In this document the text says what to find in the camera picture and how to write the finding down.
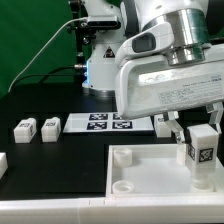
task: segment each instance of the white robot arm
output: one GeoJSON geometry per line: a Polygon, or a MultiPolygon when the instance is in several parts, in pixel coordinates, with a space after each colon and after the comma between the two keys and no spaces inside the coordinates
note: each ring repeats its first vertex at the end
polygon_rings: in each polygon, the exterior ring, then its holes
{"type": "Polygon", "coordinates": [[[134,119],[164,114],[176,135],[195,189],[211,190],[208,174],[215,170],[224,100],[224,44],[212,46],[205,21],[209,1],[123,0],[129,39],[116,55],[119,115],[134,119]],[[132,17],[136,29],[130,29],[132,17]],[[186,145],[177,111],[207,106],[206,125],[189,127],[186,145]]]}
{"type": "MultiPolygon", "coordinates": [[[[132,1],[140,34],[125,41],[116,55],[120,116],[133,119],[224,99],[224,45],[210,44],[205,21],[208,2],[132,1]],[[151,35],[148,40],[139,38],[145,33],[151,35]],[[136,40],[142,52],[135,52],[136,40]],[[156,46],[143,52],[147,41],[148,46],[156,46]]],[[[122,12],[128,21],[125,4],[122,12]]]]}

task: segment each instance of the white block with marker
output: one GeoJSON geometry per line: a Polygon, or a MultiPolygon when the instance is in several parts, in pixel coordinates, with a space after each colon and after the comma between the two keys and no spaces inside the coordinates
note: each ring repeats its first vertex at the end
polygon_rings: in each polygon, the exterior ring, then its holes
{"type": "Polygon", "coordinates": [[[57,117],[47,119],[41,129],[43,142],[57,142],[60,132],[60,119],[57,117]]]}
{"type": "Polygon", "coordinates": [[[30,143],[33,136],[37,132],[36,120],[29,118],[22,120],[14,129],[14,137],[16,143],[30,143]]]}

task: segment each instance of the small white block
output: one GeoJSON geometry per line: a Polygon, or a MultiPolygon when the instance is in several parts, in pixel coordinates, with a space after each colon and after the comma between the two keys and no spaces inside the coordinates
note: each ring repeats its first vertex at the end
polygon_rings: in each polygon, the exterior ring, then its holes
{"type": "Polygon", "coordinates": [[[210,125],[188,127],[192,143],[188,145],[186,166],[193,176],[215,172],[219,134],[210,125]]]}
{"type": "Polygon", "coordinates": [[[47,119],[41,129],[43,142],[57,142],[60,132],[60,119],[57,117],[47,119]]]}
{"type": "Polygon", "coordinates": [[[14,137],[16,143],[30,143],[33,136],[37,132],[36,120],[29,118],[22,120],[14,129],[14,137]]]}
{"type": "Polygon", "coordinates": [[[5,153],[0,153],[0,179],[8,169],[7,159],[5,153]]]}
{"type": "Polygon", "coordinates": [[[162,114],[154,116],[154,128],[158,138],[170,138],[172,135],[172,131],[164,122],[162,114]]]}

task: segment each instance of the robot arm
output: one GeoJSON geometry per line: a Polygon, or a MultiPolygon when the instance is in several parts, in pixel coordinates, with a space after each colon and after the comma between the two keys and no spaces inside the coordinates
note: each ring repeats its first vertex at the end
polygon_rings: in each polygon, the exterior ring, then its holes
{"type": "Polygon", "coordinates": [[[116,78],[120,116],[134,119],[222,101],[224,45],[210,44],[205,21],[208,1],[134,3],[140,32],[167,23],[174,42],[158,51],[133,54],[133,40],[140,33],[120,47],[116,55],[121,67],[116,78]]]}

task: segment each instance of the white plastic base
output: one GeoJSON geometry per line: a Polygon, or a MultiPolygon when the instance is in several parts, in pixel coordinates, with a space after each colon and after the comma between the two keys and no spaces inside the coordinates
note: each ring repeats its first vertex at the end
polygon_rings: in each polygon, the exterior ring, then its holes
{"type": "MultiPolygon", "coordinates": [[[[176,160],[177,145],[139,145],[110,146],[107,173],[107,197],[148,197],[148,196],[189,196],[191,192],[190,171],[186,166],[179,165],[176,160]],[[132,164],[129,167],[118,167],[117,151],[132,151],[132,164]],[[124,193],[113,192],[114,184],[128,181],[133,188],[127,194],[128,185],[123,187],[124,193]]],[[[216,172],[209,176],[215,186],[215,194],[224,196],[224,168],[217,159],[216,172]]]]}
{"type": "Polygon", "coordinates": [[[110,146],[106,198],[2,201],[0,223],[223,223],[222,165],[217,160],[216,173],[210,176],[215,192],[191,193],[189,171],[176,164],[176,151],[177,145],[110,146]],[[113,151],[122,147],[132,151],[132,162],[125,168],[113,162],[113,151]],[[126,194],[114,194],[113,187],[126,194]]]}

